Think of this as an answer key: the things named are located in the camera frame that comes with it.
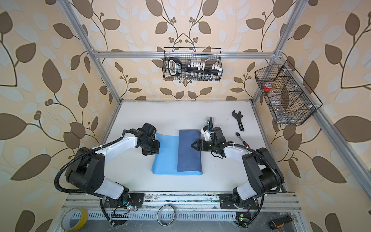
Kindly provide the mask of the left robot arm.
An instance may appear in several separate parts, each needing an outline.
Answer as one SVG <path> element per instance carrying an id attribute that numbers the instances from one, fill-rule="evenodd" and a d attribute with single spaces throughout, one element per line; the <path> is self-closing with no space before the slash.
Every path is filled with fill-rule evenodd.
<path id="1" fill-rule="evenodd" d="M 95 148 L 83 147 L 57 172 L 54 186 L 63 193 L 86 193 L 114 200 L 125 197 L 128 189 L 105 177 L 105 167 L 118 156 L 133 148 L 141 148 L 142 155 L 156 155 L 160 141 L 156 128 L 145 123 L 141 128 L 124 130 L 113 142 Z"/>

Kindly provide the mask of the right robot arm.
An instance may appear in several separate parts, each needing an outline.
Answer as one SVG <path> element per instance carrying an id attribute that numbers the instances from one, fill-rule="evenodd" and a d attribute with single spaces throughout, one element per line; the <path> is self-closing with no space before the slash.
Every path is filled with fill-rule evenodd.
<path id="1" fill-rule="evenodd" d="M 204 139 L 196 140 L 191 147 L 196 151 L 211 152 L 217 158 L 233 159 L 243 164 L 247 181 L 232 190 L 235 208 L 244 209 L 249 203 L 266 194 L 277 194 L 284 183 L 284 177 L 274 158 L 266 148 L 252 149 L 227 141 L 219 127 L 202 129 Z"/>

